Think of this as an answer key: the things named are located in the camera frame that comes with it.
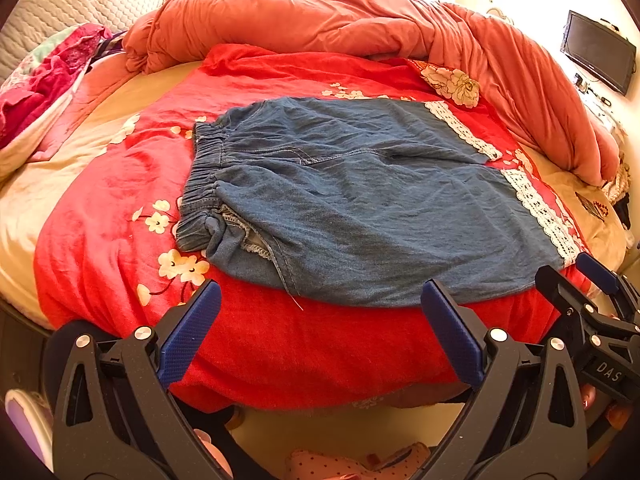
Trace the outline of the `right hand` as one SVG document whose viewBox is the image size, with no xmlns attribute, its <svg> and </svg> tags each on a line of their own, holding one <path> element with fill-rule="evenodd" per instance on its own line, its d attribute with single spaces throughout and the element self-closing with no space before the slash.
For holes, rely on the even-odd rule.
<svg viewBox="0 0 640 480">
<path fill-rule="evenodd" d="M 620 431 L 625 427 L 634 412 L 632 404 L 599 401 L 597 389 L 593 385 L 581 384 L 580 395 L 582 396 L 582 407 L 586 411 L 588 428 L 593 426 L 597 420 L 603 418 L 608 426 Z"/>
</svg>

